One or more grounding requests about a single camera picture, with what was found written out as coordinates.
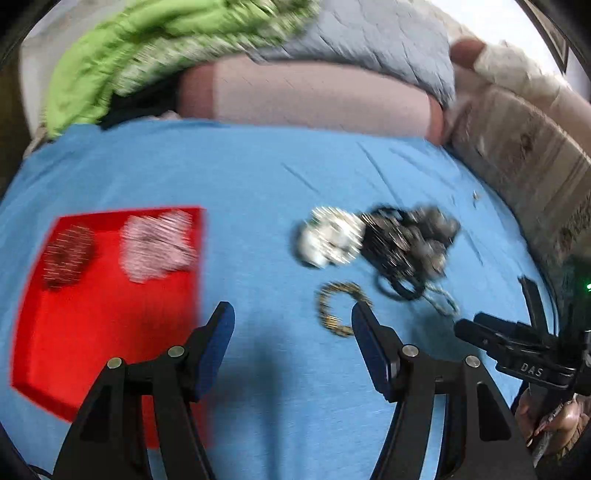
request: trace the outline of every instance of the gold hair tie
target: gold hair tie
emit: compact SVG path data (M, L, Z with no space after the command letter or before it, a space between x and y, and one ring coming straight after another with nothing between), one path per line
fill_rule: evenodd
M361 287L352 282L331 282L322 285L318 291L318 314L322 325L328 328L335 335L347 337L353 335L353 329L348 325L343 325L338 317L330 314L329 297L333 293L344 292L349 294L355 301L364 301L370 307L371 301L365 296Z

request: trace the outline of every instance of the green blanket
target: green blanket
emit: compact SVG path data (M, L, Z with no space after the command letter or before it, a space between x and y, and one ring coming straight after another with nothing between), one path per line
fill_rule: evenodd
M318 11L318 0L138 0L58 62L47 92L48 136L97 123L115 91L128 95L197 62L280 44Z

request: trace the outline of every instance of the gray quilted fabric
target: gray quilted fabric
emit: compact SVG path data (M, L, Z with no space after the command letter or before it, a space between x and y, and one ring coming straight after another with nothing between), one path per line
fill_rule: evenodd
M251 58L354 64L416 85L444 107L455 96L445 28L395 0L324 0L303 35Z

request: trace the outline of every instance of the blue tablecloth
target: blue tablecloth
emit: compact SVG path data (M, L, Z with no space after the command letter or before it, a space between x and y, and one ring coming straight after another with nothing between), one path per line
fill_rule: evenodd
M71 213L194 204L207 209L202 318L221 300L236 309L209 395L207 451L217 477L369 478L394 406L374 391L355 340L319 325L318 287L357 282L383 324L432 356L481 353L457 340L453 322L426 301L398 303L380 293L364 259L314 270L293 257L294 227L315 206L360 211L377 203L435 203L455 215L463 229L441 285L466 318L484 311L528 322L517 279L542 283L514 217L458 161L422 139L199 121L135 121L108 132L71 127L23 163L0 204L0 421L23 457L52 470L68 429L9 386L19 299L51 222ZM333 301L345 320L352 305L345 296ZM519 382L483 361L511 401ZM438 399L425 479L436 468L442 415ZM155 478L164 478L157 453L151 461Z

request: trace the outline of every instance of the red tray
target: red tray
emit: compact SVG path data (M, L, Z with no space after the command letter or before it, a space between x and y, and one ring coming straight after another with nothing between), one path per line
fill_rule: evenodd
M173 209L191 215L190 242L197 252L192 271L178 271L144 284L129 281L119 266L119 230L130 215L158 216ZM91 213L57 220L25 290L12 356L12 386L40 407L74 420L105 362L149 360L184 343L197 326L197 272L203 212L196 207ZM43 282L43 251L73 225L95 233L96 251L80 281L59 290ZM148 447L158 446L151 397L144 397ZM202 420L194 411L197 422Z

